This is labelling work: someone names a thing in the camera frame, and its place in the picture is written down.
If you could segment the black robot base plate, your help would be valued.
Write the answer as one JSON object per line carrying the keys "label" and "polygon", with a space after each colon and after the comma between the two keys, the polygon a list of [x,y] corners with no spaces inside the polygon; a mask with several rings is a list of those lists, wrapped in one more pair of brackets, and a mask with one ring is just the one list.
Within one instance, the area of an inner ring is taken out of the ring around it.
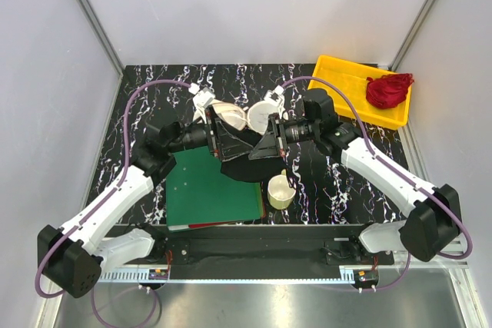
{"label": "black robot base plate", "polygon": [[109,270],[136,268],[132,278],[161,283],[155,271],[170,268],[171,283],[346,284],[354,270],[394,264],[390,251],[371,255],[357,242],[361,225],[226,225],[171,233],[156,226],[158,249]]}

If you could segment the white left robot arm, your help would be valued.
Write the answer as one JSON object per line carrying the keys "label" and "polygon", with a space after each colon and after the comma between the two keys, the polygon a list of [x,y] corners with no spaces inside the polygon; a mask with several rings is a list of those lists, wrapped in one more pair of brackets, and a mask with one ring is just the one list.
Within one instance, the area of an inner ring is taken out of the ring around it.
{"label": "white left robot arm", "polygon": [[38,234],[38,269],[35,289],[47,277],[74,298],[92,290],[105,271],[145,258],[158,263],[166,253],[159,232],[149,226],[105,241],[116,222],[140,199],[165,182],[168,210],[194,214],[218,204],[221,190],[236,182],[221,174],[219,136],[239,140],[246,129],[237,129],[213,109],[206,110],[198,123],[182,125],[169,114],[152,115],[146,122],[145,139],[134,157],[105,190],[81,213],[61,227],[50,225]]}

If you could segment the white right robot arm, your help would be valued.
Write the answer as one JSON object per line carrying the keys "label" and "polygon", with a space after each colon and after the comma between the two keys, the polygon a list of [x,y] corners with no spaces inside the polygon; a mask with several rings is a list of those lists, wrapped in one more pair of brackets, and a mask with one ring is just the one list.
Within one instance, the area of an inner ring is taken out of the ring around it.
{"label": "white right robot arm", "polygon": [[281,157],[288,144],[313,141],[321,153],[364,177],[398,207],[403,221],[371,224],[349,244],[353,261],[363,264],[382,251],[406,250],[428,262],[462,234],[460,199],[452,186],[436,187],[393,162],[360,130],[340,121],[324,89],[308,91],[302,102],[299,120],[289,119],[278,89],[248,110],[248,127],[262,136],[250,156]]}

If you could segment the black bra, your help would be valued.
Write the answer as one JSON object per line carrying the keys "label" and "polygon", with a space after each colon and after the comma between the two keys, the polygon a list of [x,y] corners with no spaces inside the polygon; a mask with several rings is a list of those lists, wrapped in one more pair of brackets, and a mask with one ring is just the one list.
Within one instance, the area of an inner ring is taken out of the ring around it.
{"label": "black bra", "polygon": [[[260,141],[262,135],[249,129],[240,132],[241,139],[250,144],[251,152],[254,146]],[[269,181],[273,176],[280,174],[287,167],[284,160],[280,157],[249,160],[249,153],[232,161],[221,161],[221,173],[235,181],[258,183]]]}

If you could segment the white mesh laundry bag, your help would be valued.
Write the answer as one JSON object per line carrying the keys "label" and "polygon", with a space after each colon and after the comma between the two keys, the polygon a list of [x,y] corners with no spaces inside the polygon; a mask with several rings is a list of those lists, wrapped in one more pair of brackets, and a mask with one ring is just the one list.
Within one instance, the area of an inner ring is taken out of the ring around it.
{"label": "white mesh laundry bag", "polygon": [[249,128],[259,134],[264,134],[268,127],[268,117],[271,114],[278,113],[280,116],[284,113],[284,98],[278,96],[277,99],[265,98],[253,104],[250,108],[241,108],[235,104],[219,101],[217,99],[208,99],[205,103],[193,98],[195,113],[193,121],[199,120],[205,123],[205,104],[212,106],[216,115],[224,122],[231,125],[239,131]]}

